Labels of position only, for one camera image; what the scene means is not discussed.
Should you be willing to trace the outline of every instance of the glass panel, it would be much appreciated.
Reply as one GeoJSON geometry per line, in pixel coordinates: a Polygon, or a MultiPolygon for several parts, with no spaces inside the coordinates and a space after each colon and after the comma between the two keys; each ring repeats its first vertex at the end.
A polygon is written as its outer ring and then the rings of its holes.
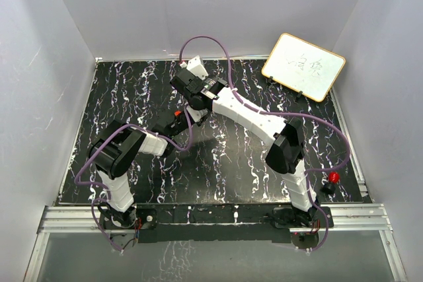
{"type": "Polygon", "coordinates": [[[379,232],[330,232],[310,256],[266,241],[137,244],[51,234],[38,281],[392,281],[379,232]]]}

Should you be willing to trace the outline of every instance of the black mounting plate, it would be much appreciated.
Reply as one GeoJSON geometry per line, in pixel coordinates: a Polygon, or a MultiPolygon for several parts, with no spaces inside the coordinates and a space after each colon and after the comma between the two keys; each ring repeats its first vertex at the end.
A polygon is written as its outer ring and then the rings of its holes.
{"type": "MultiPolygon", "coordinates": [[[[329,207],[322,207],[328,215],[329,227],[333,227],[329,207]]],[[[281,225],[267,215],[279,217],[292,212],[290,203],[263,204],[138,204],[136,215],[141,219],[139,242],[197,240],[270,240],[275,243],[291,243],[289,228],[297,228],[296,222],[281,225]]],[[[325,221],[320,212],[315,219],[325,221]]],[[[115,227],[110,220],[100,218],[105,229],[115,227]]]]}

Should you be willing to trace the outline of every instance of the wire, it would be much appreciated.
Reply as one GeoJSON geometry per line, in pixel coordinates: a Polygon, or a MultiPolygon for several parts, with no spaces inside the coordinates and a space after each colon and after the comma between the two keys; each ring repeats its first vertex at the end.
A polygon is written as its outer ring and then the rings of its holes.
{"type": "Polygon", "coordinates": [[[210,39],[214,42],[216,42],[221,49],[223,50],[223,52],[225,52],[225,56],[227,59],[227,67],[228,67],[228,83],[229,83],[229,87],[231,87],[231,91],[233,96],[241,103],[243,104],[243,106],[247,107],[249,110],[252,110],[253,112],[258,112],[260,114],[264,114],[264,115],[274,115],[274,116],[288,116],[288,117],[301,117],[301,118],[307,118],[307,119],[311,119],[311,120],[315,120],[316,122],[322,123],[326,126],[328,126],[329,128],[333,129],[343,140],[343,142],[345,142],[345,146],[346,146],[346,156],[345,159],[337,166],[334,166],[333,168],[309,168],[306,171],[304,171],[304,175],[307,179],[307,193],[310,199],[311,204],[313,205],[313,207],[315,209],[317,209],[318,211],[320,211],[323,215],[323,217],[325,218],[325,235],[323,236],[323,239],[319,242],[319,244],[313,248],[313,250],[317,250],[319,249],[326,241],[327,236],[328,236],[328,232],[329,232],[329,220],[328,217],[326,215],[326,213],[323,211],[323,209],[321,209],[320,206],[318,206],[313,198],[311,197],[311,193],[309,191],[310,188],[310,179],[309,179],[309,173],[310,172],[331,172],[333,170],[339,170],[340,168],[343,168],[344,166],[346,166],[346,164],[348,163],[348,161],[350,160],[350,154],[351,154],[351,150],[350,150],[350,144],[348,142],[348,139],[345,137],[345,135],[334,125],[332,125],[331,123],[328,123],[326,120],[323,120],[319,117],[315,117],[309,114],[300,114],[300,113],[295,113],[295,112],[267,112],[265,110],[259,110],[249,104],[244,103],[244,101],[241,98],[241,95],[238,94],[238,92],[235,90],[235,87],[233,86],[233,82],[232,82],[232,66],[231,66],[231,58],[229,57],[229,54],[227,53],[227,50],[225,49],[225,47],[219,42],[217,41],[215,38],[212,38],[211,36],[195,36],[191,39],[189,39],[188,41],[186,41],[184,43],[184,45],[181,47],[180,51],[179,51],[179,62],[182,62],[182,53],[184,52],[184,49],[186,47],[186,45],[193,41],[194,39],[198,39],[198,38],[206,38],[206,39],[210,39]]]}
{"type": "Polygon", "coordinates": [[[122,248],[122,250],[125,250],[126,247],[128,247],[128,244],[130,244],[132,241],[137,240],[137,238],[132,238],[130,241],[126,243],[126,245],[122,248]]]}
{"type": "MultiPolygon", "coordinates": [[[[100,182],[92,182],[92,181],[81,181],[81,175],[82,173],[84,173],[84,171],[86,169],[88,169],[88,167],[91,165],[91,163],[93,163],[93,161],[95,160],[95,158],[97,158],[97,156],[100,154],[100,152],[105,148],[105,146],[107,146],[107,144],[109,144],[109,142],[111,142],[111,140],[113,140],[113,138],[115,138],[115,136],[117,136],[121,131],[125,130],[126,128],[132,127],[135,129],[138,129],[144,133],[150,133],[152,135],[156,135],[159,138],[162,138],[164,140],[166,140],[167,142],[169,142],[171,145],[173,145],[177,151],[179,152],[184,152],[184,151],[188,151],[191,146],[192,146],[192,142],[193,142],[193,133],[192,133],[192,126],[191,126],[191,119],[190,116],[188,114],[188,110],[186,109],[187,105],[185,105],[184,107],[184,113],[186,116],[186,121],[188,122],[188,143],[185,147],[180,147],[179,145],[177,145],[172,139],[164,136],[164,135],[159,135],[158,133],[154,133],[152,131],[149,131],[145,128],[142,128],[138,125],[134,125],[132,123],[128,123],[126,125],[123,125],[122,127],[120,127],[119,129],[117,129],[114,133],[112,133],[112,135],[110,135],[109,138],[106,139],[106,141],[97,149],[97,151],[94,152],[94,154],[86,161],[86,163],[84,164],[84,166],[82,167],[82,169],[80,169],[80,171],[77,173],[74,182],[76,185],[81,186],[81,185],[91,185],[91,186],[100,186],[103,189],[106,190],[107,193],[107,200],[111,200],[112,199],[112,194],[110,193],[109,188],[104,185],[103,183],[100,182]]],[[[107,203],[107,200],[103,199],[103,198],[96,198],[93,200],[93,202],[91,203],[91,214],[93,215],[93,219],[94,222],[96,223],[98,229],[100,230],[100,232],[103,234],[104,237],[106,237],[107,240],[109,240],[110,244],[112,245],[112,247],[114,249],[116,249],[119,252],[123,252],[124,249],[121,248],[119,245],[117,245],[116,243],[113,242],[113,240],[109,237],[109,235],[106,233],[106,231],[101,227],[99,221],[97,220],[96,216],[95,216],[95,212],[94,212],[94,206],[96,202],[103,202],[103,203],[107,203]]]]}

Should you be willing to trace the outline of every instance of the metal frame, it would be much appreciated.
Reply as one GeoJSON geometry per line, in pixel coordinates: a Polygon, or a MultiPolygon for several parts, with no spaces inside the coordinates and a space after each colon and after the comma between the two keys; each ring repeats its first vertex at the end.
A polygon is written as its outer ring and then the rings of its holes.
{"type": "MultiPolygon", "coordinates": [[[[233,57],[233,59],[266,59],[268,56],[265,55],[252,55],[252,56],[240,56],[233,57]]],[[[96,62],[103,62],[101,57],[96,58],[96,62]]],[[[344,115],[342,113],[338,97],[335,90],[330,90],[330,95],[334,102],[336,115],[338,116],[340,128],[345,136],[348,138],[351,146],[351,162],[358,180],[358,185],[362,196],[367,196],[367,187],[365,185],[364,175],[360,168],[357,160],[356,152],[351,142],[348,128],[346,127],[344,115]]],[[[385,207],[383,204],[376,203],[353,203],[353,204],[322,204],[328,206],[331,209],[332,217],[334,221],[334,227],[329,231],[343,230],[343,231],[362,231],[362,230],[378,230],[381,235],[381,241],[383,243],[385,253],[391,271],[395,281],[407,281],[406,274],[399,257],[397,246],[393,239],[392,226],[387,216],[385,207]]],[[[95,211],[96,217],[100,217],[100,213],[95,211]]],[[[292,232],[307,231],[305,228],[292,228],[292,232]]],[[[100,234],[97,229],[95,222],[91,215],[91,208],[89,206],[66,206],[60,207],[47,207],[42,217],[38,237],[31,255],[31,259],[28,265],[28,269],[25,274],[24,281],[36,281],[38,274],[42,267],[42,261],[46,253],[48,246],[48,239],[50,233],[93,233],[100,234]]],[[[133,233],[133,230],[108,230],[109,233],[122,234],[122,233],[133,233]]]]}
{"type": "Polygon", "coordinates": [[[46,253],[49,237],[50,234],[48,232],[38,233],[34,249],[32,250],[31,259],[25,272],[25,282],[37,281],[38,274],[41,270],[42,260],[44,259],[44,254],[46,253]]]}

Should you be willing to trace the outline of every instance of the wooden whiteboard frame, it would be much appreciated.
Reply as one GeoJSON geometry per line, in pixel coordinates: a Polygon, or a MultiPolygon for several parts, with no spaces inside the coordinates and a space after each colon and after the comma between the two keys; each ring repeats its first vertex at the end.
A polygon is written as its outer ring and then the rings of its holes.
{"type": "MultiPolygon", "coordinates": [[[[303,39],[300,39],[300,38],[298,38],[298,37],[296,37],[296,36],[293,36],[292,34],[289,34],[289,33],[286,33],[286,32],[285,32],[285,33],[282,33],[282,34],[281,34],[281,36],[279,37],[279,39],[278,39],[278,41],[276,42],[276,44],[275,44],[275,46],[274,46],[274,48],[273,48],[272,52],[270,52],[269,58],[267,59],[266,63],[264,64],[264,66],[263,66],[263,68],[262,68],[262,75],[263,75],[263,76],[265,76],[265,77],[267,77],[267,78],[270,78],[270,76],[264,73],[264,70],[266,69],[266,65],[267,65],[267,63],[269,62],[270,58],[272,57],[272,54],[273,54],[273,52],[275,51],[276,47],[278,46],[279,41],[280,41],[280,40],[282,39],[282,37],[283,37],[283,36],[285,36],[285,35],[286,35],[286,36],[291,36],[292,38],[295,38],[295,39],[297,39],[297,40],[300,40],[300,41],[302,41],[302,42],[305,42],[306,44],[309,44],[310,46],[314,46],[315,48],[318,48],[318,49],[323,50],[323,51],[326,51],[326,52],[328,52],[328,53],[330,53],[330,54],[332,54],[332,55],[335,55],[335,56],[337,56],[337,57],[340,57],[340,58],[344,61],[344,63],[341,65],[341,67],[340,67],[340,69],[339,69],[338,73],[335,75],[335,77],[334,77],[333,81],[331,82],[331,84],[330,84],[330,85],[329,85],[329,87],[328,87],[328,90],[325,92],[325,94],[324,94],[324,96],[323,96],[323,98],[322,98],[321,100],[316,100],[316,99],[314,99],[312,96],[309,96],[309,95],[307,95],[307,94],[303,93],[303,96],[306,96],[306,97],[308,97],[308,98],[310,98],[310,99],[312,99],[312,100],[314,100],[314,101],[316,101],[316,102],[322,102],[322,101],[326,98],[326,96],[327,96],[327,94],[328,94],[328,92],[329,92],[330,88],[333,86],[333,83],[335,83],[335,80],[338,78],[339,73],[340,73],[340,72],[341,72],[341,70],[344,68],[344,65],[345,65],[345,62],[346,62],[345,58],[344,58],[344,57],[342,57],[342,56],[340,56],[340,55],[338,55],[338,54],[336,54],[336,53],[333,53],[333,52],[328,51],[328,50],[326,50],[326,49],[324,49],[324,48],[321,48],[320,46],[316,46],[316,45],[314,45],[314,44],[312,44],[312,43],[310,43],[310,42],[307,42],[307,41],[305,41],[305,40],[303,40],[303,39]]],[[[284,85],[285,87],[287,87],[287,88],[289,88],[289,89],[291,89],[291,90],[293,90],[293,91],[295,91],[295,92],[300,92],[300,90],[297,90],[296,88],[290,87],[289,85],[286,85],[285,83],[282,83],[281,81],[278,81],[278,80],[277,80],[277,79],[275,79],[275,78],[273,78],[272,80],[273,80],[273,81],[275,81],[275,82],[277,82],[277,83],[279,83],[279,84],[281,84],[281,85],[284,85]]]]}

